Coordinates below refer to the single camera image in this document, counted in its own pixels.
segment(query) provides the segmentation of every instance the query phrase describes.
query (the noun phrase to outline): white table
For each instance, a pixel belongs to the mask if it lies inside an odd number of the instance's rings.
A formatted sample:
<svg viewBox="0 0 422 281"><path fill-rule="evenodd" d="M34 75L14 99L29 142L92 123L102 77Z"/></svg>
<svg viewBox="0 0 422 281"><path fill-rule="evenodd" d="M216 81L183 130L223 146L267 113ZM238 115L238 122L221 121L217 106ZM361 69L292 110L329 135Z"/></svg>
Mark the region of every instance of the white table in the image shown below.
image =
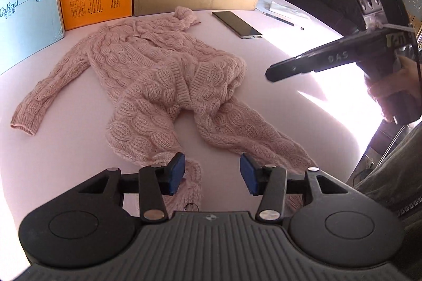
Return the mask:
<svg viewBox="0 0 422 281"><path fill-rule="evenodd" d="M188 32L244 58L248 72L236 96L299 142L323 170L347 180L381 121L360 69L342 66L275 84L264 76L271 64L340 35L313 17L301 31L257 10L234 13L264 38L238 38L211 11L197 11L202 23ZM108 167L119 167L123 173L138 171L138 166L122 160L106 144L105 127L113 105L91 68L59 93L35 136L9 127L25 95L74 44L102 25L66 32L64 39L0 76L0 173L16 227L31 210ZM202 209L255 213L260 199L252 197L243 183L239 156L207 145L197 132L192 113L180 115L176 131L184 153L202 165ZM128 198L124 208L136 213L136 197Z"/></svg>

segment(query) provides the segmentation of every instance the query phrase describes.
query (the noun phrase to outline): smartphone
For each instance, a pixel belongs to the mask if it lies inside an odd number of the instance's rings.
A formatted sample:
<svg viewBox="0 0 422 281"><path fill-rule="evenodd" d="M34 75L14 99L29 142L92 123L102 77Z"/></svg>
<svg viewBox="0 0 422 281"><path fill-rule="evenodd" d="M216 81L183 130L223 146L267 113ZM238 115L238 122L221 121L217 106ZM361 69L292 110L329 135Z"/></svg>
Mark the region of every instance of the smartphone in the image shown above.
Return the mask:
<svg viewBox="0 0 422 281"><path fill-rule="evenodd" d="M232 29L240 38L261 38L262 34L231 11L213 12L212 15Z"/></svg>

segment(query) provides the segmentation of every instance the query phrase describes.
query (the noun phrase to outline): light blue box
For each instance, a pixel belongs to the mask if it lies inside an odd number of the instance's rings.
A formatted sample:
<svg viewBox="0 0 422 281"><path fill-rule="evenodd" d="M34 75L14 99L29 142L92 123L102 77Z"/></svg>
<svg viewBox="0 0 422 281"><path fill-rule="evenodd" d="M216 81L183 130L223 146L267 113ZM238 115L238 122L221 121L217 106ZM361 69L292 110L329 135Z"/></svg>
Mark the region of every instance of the light blue box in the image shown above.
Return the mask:
<svg viewBox="0 0 422 281"><path fill-rule="evenodd" d="M0 0L0 74L61 38L59 0Z"/></svg>

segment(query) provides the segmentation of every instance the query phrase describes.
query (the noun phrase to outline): ribbed cuff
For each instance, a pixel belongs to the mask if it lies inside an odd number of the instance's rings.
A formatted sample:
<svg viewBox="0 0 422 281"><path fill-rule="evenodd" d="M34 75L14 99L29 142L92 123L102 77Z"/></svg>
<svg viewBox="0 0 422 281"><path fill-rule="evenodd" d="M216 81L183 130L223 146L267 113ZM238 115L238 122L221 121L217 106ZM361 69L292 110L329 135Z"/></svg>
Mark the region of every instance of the ribbed cuff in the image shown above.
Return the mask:
<svg viewBox="0 0 422 281"><path fill-rule="evenodd" d="M210 64L207 62L200 62L199 68L195 73L195 77L192 81L192 85L190 87L190 94L194 96L198 93L199 89L204 85L205 78L208 75L210 70Z"/></svg>
<svg viewBox="0 0 422 281"><path fill-rule="evenodd" d="M173 59L170 61L169 65L176 81L177 101L184 107L188 108L190 105L189 89L187 88L186 81L183 78L180 66Z"/></svg>
<svg viewBox="0 0 422 281"><path fill-rule="evenodd" d="M10 122L12 129L19 129L33 136L37 133L40 123L35 121L35 117L29 113L15 112Z"/></svg>

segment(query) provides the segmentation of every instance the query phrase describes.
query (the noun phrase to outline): cable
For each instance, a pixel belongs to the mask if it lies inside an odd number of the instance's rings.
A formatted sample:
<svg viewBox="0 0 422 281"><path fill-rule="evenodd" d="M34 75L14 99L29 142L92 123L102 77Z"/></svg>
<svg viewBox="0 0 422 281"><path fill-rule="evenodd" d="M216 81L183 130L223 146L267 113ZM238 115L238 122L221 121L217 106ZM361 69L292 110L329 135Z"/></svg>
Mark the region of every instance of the cable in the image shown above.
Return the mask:
<svg viewBox="0 0 422 281"><path fill-rule="evenodd" d="M354 176L354 178L353 178L353 180L352 180L352 187L354 187L354 186L355 186L354 182L356 181L356 178L357 178L358 176L360 176L360 180L359 180L359 182L361 182L362 180L365 180L365 179L369 176L369 174L371 174L371 173L373 172L372 166L373 166L373 163L371 163L371 165L370 165L369 167L367 167L367 168L365 168L365 169L361 170L359 173L357 173L357 174Z"/></svg>
<svg viewBox="0 0 422 281"><path fill-rule="evenodd" d="M407 32L414 32L415 31L415 29L413 27L405 27L404 25L396 25L396 24L390 24L390 23L381 24L381 28L383 28L383 27L407 31Z"/></svg>
<svg viewBox="0 0 422 281"><path fill-rule="evenodd" d="M415 62L416 62L416 68L418 70L418 78L419 78L419 89L420 89L420 93L421 93L421 101L422 101L422 75L421 75L421 66L419 64L419 49L418 46L416 45L416 53L415 53Z"/></svg>
<svg viewBox="0 0 422 281"><path fill-rule="evenodd" d="M398 132L397 132L396 136L395 136L395 137L394 137L394 139L391 141L391 143L390 143L389 147L387 148L387 150L385 151L384 155L381 157L381 159L379 160L378 164L376 165L377 167L378 167L378 166L381 164L381 162L382 162L382 161L384 161L384 159L387 157L387 155L388 155L388 153L390 152L390 150L391 150L392 146L394 145L394 143L395 143L395 142L396 142L396 140L398 139L398 136L400 136L400 134L402 133L402 131L404 130L404 128L405 128L406 126L407 126L407 125L403 125L403 126L401 127L401 129L400 129L400 130L398 130Z"/></svg>

